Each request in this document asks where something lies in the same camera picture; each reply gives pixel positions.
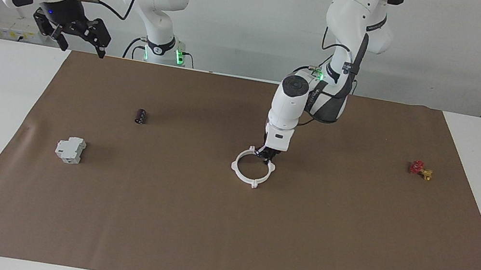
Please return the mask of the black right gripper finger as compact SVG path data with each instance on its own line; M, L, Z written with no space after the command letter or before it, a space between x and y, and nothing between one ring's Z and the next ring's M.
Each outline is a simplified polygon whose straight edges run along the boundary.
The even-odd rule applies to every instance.
M89 43L92 43L95 47L95 52L99 58L103 59L111 42L110 33L103 20L95 19L90 22L88 37Z
M60 50L67 51L69 44L65 37L63 36L63 26L61 24L54 25L53 23L48 23L46 25L46 35L51 37L51 39L57 42Z

